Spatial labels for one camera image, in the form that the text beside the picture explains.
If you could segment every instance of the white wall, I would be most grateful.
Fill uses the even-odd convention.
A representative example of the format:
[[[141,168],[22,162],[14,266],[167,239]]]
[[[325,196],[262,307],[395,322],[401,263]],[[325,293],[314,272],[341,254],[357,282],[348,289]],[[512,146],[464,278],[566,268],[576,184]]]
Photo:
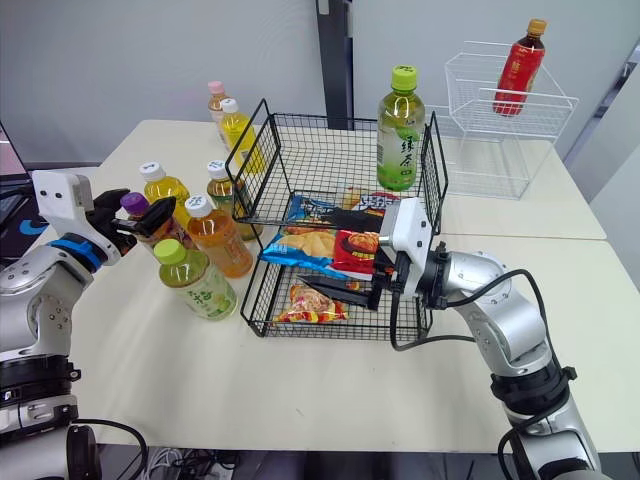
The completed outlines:
[[[635,68],[569,172],[590,202],[640,143],[640,68]]]
[[[324,114],[314,0],[0,0],[0,117],[25,163],[101,162],[143,119]]]
[[[545,63],[566,94],[580,98],[556,145],[561,157],[640,36],[638,0],[361,0],[353,10],[354,108],[363,117],[375,117],[393,65],[417,65],[424,102],[446,105],[444,64],[464,40],[513,43],[530,18],[546,19]]]
[[[591,202],[631,279],[640,289],[640,145]]]

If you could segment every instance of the green bottle cap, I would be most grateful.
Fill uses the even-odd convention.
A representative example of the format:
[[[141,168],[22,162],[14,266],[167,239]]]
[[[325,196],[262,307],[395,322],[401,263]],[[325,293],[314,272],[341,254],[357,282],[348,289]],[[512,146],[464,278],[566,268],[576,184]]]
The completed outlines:
[[[153,247],[153,254],[163,265],[171,265],[178,263],[186,257],[187,249],[175,238],[167,238],[160,240],[156,246]]]
[[[411,65],[396,65],[391,71],[391,88],[415,90],[418,86],[418,69]]]

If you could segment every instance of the chip bag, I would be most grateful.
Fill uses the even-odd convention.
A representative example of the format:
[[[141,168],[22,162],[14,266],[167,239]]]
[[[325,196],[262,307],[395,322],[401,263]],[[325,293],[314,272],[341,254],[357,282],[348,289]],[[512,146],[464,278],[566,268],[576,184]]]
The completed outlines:
[[[383,217],[386,208],[399,200],[395,195],[386,192],[363,193],[357,191],[358,196],[353,195],[349,199],[352,212],[365,211],[371,215]],[[350,215],[343,213],[344,220]],[[349,277],[361,280],[370,280],[373,275],[374,259],[378,251],[378,232],[356,232],[351,230],[338,230],[331,268],[345,273]]]
[[[322,272],[334,278],[347,278],[341,272],[332,270],[336,231],[322,228],[321,216],[334,210],[327,202],[312,200],[296,195],[291,201],[287,215],[289,222],[308,222],[312,226],[285,226],[267,245],[260,258],[279,265],[297,266]]]
[[[305,285],[293,285],[289,290],[291,306],[276,317],[277,322],[326,323],[347,318],[341,302],[331,300]]]
[[[336,233],[331,268],[344,271],[345,274],[353,278],[370,280],[377,250],[377,233],[339,230]]]

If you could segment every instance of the wire basket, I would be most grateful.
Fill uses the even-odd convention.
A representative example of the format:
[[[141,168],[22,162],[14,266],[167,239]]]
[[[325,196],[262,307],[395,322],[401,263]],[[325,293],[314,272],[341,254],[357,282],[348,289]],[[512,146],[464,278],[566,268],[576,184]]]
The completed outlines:
[[[518,115],[493,110],[511,45],[465,42],[445,64],[448,107],[441,121],[451,193],[519,199],[535,178],[578,104],[542,64]]]
[[[314,115],[269,112],[263,99],[251,121],[256,140],[235,172],[237,142],[227,159],[234,178],[234,218],[265,225],[311,225],[287,222],[294,195],[342,206],[352,195],[350,188],[382,191],[376,178],[377,122],[367,119],[335,119]],[[416,182],[401,198],[420,197],[433,235],[440,232],[442,202],[448,178],[440,146],[435,114],[420,138]],[[323,228],[338,227],[324,224]],[[310,271],[259,260],[253,271],[241,314],[259,336],[313,337],[358,340],[388,340],[391,295],[383,292],[377,311],[348,306],[348,318],[327,323],[284,323],[277,317],[286,311],[290,287],[301,282],[299,274]],[[371,287],[360,282],[361,288]],[[397,338],[412,341],[427,335],[433,323],[431,311],[420,298],[403,300],[399,308]]]
[[[309,222],[287,222],[294,195],[341,206],[349,202],[353,188],[369,192],[384,190],[376,177],[375,120],[270,113],[263,99],[251,122],[261,127],[237,173],[232,169],[235,170],[234,156],[242,138],[226,162],[227,172],[235,178],[233,216],[236,221],[314,226]],[[406,191],[392,192],[400,198],[420,197],[435,234],[440,233],[442,202],[448,182],[442,150],[438,143],[438,160],[431,140],[430,132],[435,131],[437,136],[437,128],[433,114],[420,135],[415,184]],[[252,165],[264,168],[256,171]]]
[[[464,51],[445,64],[449,111],[465,132],[516,134],[548,138],[560,136],[578,99],[565,95],[544,64],[540,66],[518,115],[504,116],[493,111],[497,88],[511,45],[465,42]]]
[[[332,338],[345,340],[389,340],[391,294],[383,291],[377,311],[346,305],[347,318],[326,323],[277,321],[289,309],[289,289],[300,284],[299,274],[312,272],[304,268],[291,268],[264,261],[258,262],[251,278],[241,314],[249,327],[260,337]],[[371,288],[370,282],[360,282],[361,288]],[[433,312],[426,310],[419,298],[403,300],[398,309],[396,336],[399,341],[410,342],[429,334],[433,325]]]

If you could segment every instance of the red tea bottle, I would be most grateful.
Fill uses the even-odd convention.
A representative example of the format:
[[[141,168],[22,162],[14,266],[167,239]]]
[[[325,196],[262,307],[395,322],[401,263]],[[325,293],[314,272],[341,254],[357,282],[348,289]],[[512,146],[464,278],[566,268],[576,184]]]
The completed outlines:
[[[540,37],[547,27],[547,22],[534,18],[529,22],[527,36],[521,38],[511,47],[509,58],[504,65],[498,88],[501,90],[516,90],[530,92],[533,79],[544,57],[544,44]],[[500,115],[513,116],[522,111],[522,103],[527,100],[526,95],[517,93],[496,92],[493,111]]]

